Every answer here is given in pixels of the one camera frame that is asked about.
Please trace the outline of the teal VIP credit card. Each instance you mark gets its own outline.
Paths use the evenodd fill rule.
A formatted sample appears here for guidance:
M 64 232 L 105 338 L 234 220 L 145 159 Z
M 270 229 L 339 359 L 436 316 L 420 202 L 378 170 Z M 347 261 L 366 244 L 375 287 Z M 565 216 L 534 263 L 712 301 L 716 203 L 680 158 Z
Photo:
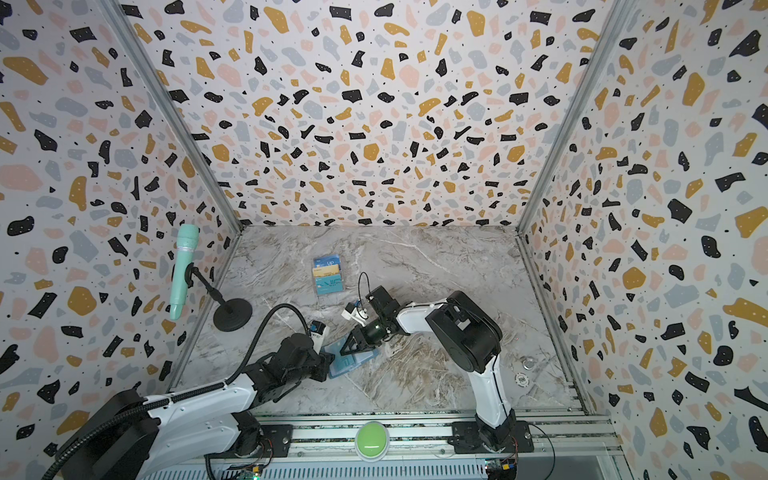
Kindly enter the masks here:
M 339 354 L 330 366 L 330 376 L 336 378 L 356 370 L 366 362 L 376 357 L 375 352 L 364 352 L 348 356 Z

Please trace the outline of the blue leather card holder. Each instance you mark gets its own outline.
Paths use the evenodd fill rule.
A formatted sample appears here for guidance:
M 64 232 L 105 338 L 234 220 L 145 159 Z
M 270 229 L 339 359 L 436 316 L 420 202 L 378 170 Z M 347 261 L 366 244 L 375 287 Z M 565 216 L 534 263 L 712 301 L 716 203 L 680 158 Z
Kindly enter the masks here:
M 330 353 L 334 355 L 333 362 L 329 367 L 329 379 L 341 377 L 351 371 L 354 371 L 361 365 L 375 359 L 379 355 L 377 350 L 363 353 L 354 353 L 350 355 L 342 355 L 341 349 L 344 343 L 345 339 L 340 338 L 337 341 L 326 344 L 321 348 L 322 353 Z

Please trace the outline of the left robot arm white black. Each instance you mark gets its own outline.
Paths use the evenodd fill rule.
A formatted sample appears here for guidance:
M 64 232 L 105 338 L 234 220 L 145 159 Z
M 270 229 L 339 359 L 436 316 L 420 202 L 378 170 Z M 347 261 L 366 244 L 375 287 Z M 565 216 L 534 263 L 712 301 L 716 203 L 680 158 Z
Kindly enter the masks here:
M 219 381 L 166 395 L 124 390 L 60 448 L 44 478 L 142 479 L 197 457 L 257 449 L 262 428 L 252 409 L 276 402 L 309 379 L 323 382 L 334 360 L 305 334 Z

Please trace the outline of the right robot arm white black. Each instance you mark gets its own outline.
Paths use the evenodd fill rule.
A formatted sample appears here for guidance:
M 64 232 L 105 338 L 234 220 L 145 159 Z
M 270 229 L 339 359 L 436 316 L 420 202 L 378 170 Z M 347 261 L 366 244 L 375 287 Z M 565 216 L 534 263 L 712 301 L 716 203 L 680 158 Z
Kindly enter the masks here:
M 468 374 L 475 396 L 475 423 L 481 442 L 499 450 L 512 436 L 516 414 L 500 373 L 502 331 L 468 295 L 455 291 L 431 303 L 401 305 L 378 287 L 367 300 L 376 317 L 355 326 L 340 354 L 373 351 L 396 335 L 432 333 L 453 362 Z

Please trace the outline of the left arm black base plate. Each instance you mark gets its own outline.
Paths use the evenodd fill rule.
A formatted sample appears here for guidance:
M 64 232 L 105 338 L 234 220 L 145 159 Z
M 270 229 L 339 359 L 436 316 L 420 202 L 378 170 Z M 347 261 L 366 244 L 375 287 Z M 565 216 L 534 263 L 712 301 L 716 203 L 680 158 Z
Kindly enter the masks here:
M 241 433 L 229 449 L 210 454 L 210 457 L 247 463 L 286 458 L 292 443 L 293 431 L 294 427 L 291 424 L 261 425 L 257 429 Z

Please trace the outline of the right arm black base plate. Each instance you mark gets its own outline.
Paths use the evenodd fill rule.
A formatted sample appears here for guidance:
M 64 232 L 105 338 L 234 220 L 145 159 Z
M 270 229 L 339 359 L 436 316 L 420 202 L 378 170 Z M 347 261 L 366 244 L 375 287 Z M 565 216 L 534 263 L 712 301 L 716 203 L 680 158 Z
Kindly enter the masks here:
M 534 444 L 525 421 L 505 423 L 491 428 L 479 420 L 454 422 L 447 440 L 457 454 L 532 453 Z

